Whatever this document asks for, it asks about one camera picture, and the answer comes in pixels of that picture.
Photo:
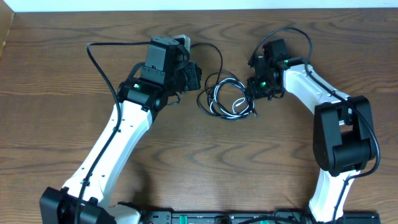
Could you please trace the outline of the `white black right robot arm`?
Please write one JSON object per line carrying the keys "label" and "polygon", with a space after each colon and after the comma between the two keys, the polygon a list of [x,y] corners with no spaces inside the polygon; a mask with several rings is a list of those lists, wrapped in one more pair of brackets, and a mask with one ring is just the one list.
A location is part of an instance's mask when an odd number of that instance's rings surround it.
{"label": "white black right robot arm", "polygon": [[338,91],[301,57],[291,57],[283,39],[260,42],[263,54],[252,54],[248,79],[253,99],[296,96],[313,114],[313,154],[320,167],[317,186],[302,223],[379,223],[371,212],[343,211],[355,179],[376,171],[380,148],[374,133],[371,105],[365,96]]}

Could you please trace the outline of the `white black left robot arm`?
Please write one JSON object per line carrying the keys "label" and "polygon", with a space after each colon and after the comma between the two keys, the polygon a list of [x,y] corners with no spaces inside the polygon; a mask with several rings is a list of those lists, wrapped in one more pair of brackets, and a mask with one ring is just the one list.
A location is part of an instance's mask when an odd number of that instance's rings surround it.
{"label": "white black left robot arm", "polygon": [[141,213],[110,205],[114,187],[132,150],[169,97],[200,89],[201,69],[190,61],[190,38],[153,36],[145,62],[133,66],[111,94],[111,117],[79,169],[60,190],[47,188],[40,198],[43,223],[139,223]]}

